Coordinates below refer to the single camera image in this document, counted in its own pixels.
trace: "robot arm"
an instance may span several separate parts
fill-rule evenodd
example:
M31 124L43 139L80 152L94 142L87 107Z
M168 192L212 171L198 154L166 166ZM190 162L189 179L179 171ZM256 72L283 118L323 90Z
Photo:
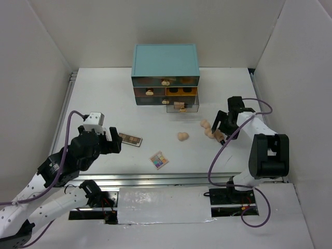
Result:
M239 96L228 99L226 114L222 111L212 126L212 131L220 129L229 138L245 121L255 115L252 108L246 108ZM231 178L230 184L257 186L266 178L279 178L289 172L289 140L285 134L277 134L268 128L258 117L254 117L242 128L253 141L248 161L248 168ZM248 191L248 188L235 187L237 191Z
M69 208L71 210L85 204L92 204L91 198L99 198L100 188L95 182L90 182L88 185L83 183L72 194L41 206L58 188L76 178L80 171L88 170L100 154L106 155L121 151L122 138L118 136L116 128L110 127L112 140L109 141L102 127L104 120L102 113L90 113L85 115L84 119L83 126L78 128L79 136L73 138L68 146L63 170L54 187L38 199L25 201L38 197L52 184L59 171L64 148L49 156L38 168L29 184L14 198L12 205L2 209L0 216L1 248L14 248L11 245L17 246L17 244L24 245L30 239L32 231L36 232L45 223L66 213Z

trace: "metal frame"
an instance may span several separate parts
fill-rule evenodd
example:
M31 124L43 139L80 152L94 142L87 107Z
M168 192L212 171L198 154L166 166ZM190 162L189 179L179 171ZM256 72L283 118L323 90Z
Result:
M63 104L62 104L62 108L61 108L61 112L60 112L60 117L59 117L59 120L58 120L56 132L55 132L54 137L53 137L53 141L52 141L52 144L51 144L49 155L52 155L52 154L54 154L54 153L57 152L57 151L55 151L55 149L56 149L56 147L58 145L60 132L61 132L61 129L62 129L62 126L63 126L63 123L64 123L64 118L66 116L66 112L67 112L67 109L68 109L69 101L70 101L72 93L73 93L73 89L74 89L74 85L75 85L77 73L78 72L72 72L71 76L69 78L68 88L67 88L66 95L64 97L64 101L63 101Z
M215 173L212 181L226 183L238 173ZM209 186L207 174L140 174L140 175L80 175L68 184L79 186L85 180L94 180L102 191L118 191L120 187Z

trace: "drawer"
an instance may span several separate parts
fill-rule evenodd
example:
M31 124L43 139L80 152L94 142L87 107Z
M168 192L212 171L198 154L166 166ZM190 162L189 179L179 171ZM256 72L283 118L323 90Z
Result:
M135 96L165 96L165 87L134 87Z
M196 87L199 76L132 77L134 87Z
M168 113L196 113L199 108L198 95L195 96L167 96Z
M167 87L166 96L196 96L197 87Z
M137 105L167 105L166 96L136 96Z

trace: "white wall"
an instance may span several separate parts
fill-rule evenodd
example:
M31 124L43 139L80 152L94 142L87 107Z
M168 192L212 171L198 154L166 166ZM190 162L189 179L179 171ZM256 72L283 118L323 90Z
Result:
M70 70L26 1L0 1L0 33L4 200L23 187L48 156Z
M287 0L255 72L268 123L290 139L290 178L316 248L330 248L332 19L317 0Z
M332 17L332 1L331 0L319 0L326 12Z
M31 0L79 67L131 66L135 43L196 43L200 66L256 67L285 0Z

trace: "brown drawer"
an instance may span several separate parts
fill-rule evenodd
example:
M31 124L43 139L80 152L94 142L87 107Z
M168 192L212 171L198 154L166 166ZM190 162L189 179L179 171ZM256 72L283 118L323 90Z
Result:
M134 87L196 87L199 76L132 77Z
M166 96L196 96L197 87L167 87Z
M134 87L135 96L165 96L165 87Z

